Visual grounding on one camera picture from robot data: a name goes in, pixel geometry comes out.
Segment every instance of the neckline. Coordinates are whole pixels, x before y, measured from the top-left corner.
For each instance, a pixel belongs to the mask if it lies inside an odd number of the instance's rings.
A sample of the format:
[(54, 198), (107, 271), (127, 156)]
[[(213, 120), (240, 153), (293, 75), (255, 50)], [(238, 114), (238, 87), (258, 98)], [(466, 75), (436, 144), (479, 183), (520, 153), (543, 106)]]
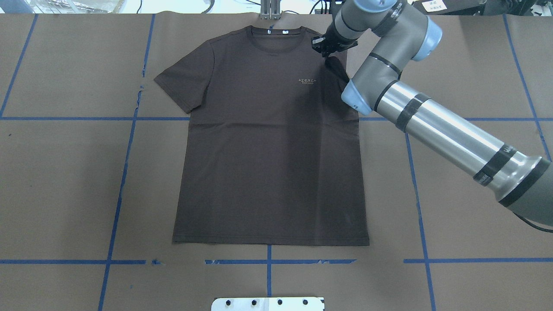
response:
[[(274, 29), (273, 31), (274, 32), (282, 32), (282, 30), (283, 29)], [(282, 33), (280, 33), (280, 34), (279, 33), (268, 34), (267, 33), (268, 29), (257, 28), (257, 27), (254, 27), (254, 26), (250, 25), (250, 26), (246, 27), (246, 35), (248, 37), (248, 40), (252, 43), (252, 45), (254, 47), (258, 48), (259, 50), (267, 52), (267, 53), (280, 54), (280, 53), (287, 53), (287, 52), (295, 50), (297, 47), (299, 47), (301, 45), (301, 43), (305, 39), (306, 28), (303, 27), (303, 26), (300, 27), (300, 28), (296, 28), (296, 29), (286, 29), (286, 30), (288, 31), (288, 34), (282, 34)], [(256, 40), (256, 38), (253, 36), (254, 34), (256, 34), (256, 35), (272, 35), (272, 36), (298, 35), (300, 37), (300, 39), (298, 39), (296, 42), (294, 42), (292, 45), (288, 46), (285, 49), (270, 49), (270, 48), (267, 48), (265, 46), (262, 46)]]

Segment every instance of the blue joint cap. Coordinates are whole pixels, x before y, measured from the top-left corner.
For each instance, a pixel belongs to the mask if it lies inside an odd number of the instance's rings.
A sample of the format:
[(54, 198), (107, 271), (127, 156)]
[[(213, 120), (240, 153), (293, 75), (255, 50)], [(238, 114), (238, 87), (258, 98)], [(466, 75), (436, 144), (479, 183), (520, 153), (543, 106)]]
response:
[(353, 0), (355, 6), (368, 13), (380, 13), (389, 10), (398, 0)]
[(359, 111), (363, 115), (368, 115), (372, 109), (369, 107), (363, 96), (359, 93), (352, 80), (348, 82), (344, 92), (342, 92), (342, 100), (353, 109)]
[(420, 47), (417, 54), (413, 57), (413, 60), (420, 61), (425, 59), (440, 43), (442, 39), (442, 29), (440, 26), (436, 25), (430, 17), (428, 17), (428, 28), (426, 28), (426, 36), (422, 46)]

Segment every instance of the shirt sleeve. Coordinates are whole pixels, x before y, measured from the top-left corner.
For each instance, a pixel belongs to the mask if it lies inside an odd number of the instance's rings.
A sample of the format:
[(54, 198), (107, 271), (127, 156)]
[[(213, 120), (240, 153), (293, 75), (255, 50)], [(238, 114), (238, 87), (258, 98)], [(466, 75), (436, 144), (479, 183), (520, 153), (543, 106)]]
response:
[(214, 58), (211, 44), (204, 42), (165, 69), (154, 81), (184, 112), (190, 113), (204, 100), (213, 73)]

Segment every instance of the robotic arm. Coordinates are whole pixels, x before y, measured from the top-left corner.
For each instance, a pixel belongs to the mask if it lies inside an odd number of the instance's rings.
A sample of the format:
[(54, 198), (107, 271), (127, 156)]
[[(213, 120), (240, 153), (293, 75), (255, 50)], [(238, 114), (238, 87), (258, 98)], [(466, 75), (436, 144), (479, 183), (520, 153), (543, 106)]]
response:
[(399, 81), (409, 60), (422, 60), (442, 31), (405, 0), (348, 0), (313, 48), (327, 57), (357, 45), (371, 28), (380, 41), (342, 93), (345, 103), (392, 121), (495, 193), (496, 200), (527, 219), (553, 226), (553, 168), (529, 157)]

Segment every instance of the black t-shirt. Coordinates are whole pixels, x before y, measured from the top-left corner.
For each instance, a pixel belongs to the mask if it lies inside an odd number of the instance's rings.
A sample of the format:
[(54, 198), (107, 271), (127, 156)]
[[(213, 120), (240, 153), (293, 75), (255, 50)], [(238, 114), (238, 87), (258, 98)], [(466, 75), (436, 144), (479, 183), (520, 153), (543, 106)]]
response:
[(248, 26), (155, 78), (191, 113), (174, 242), (368, 245), (358, 114), (315, 35)]

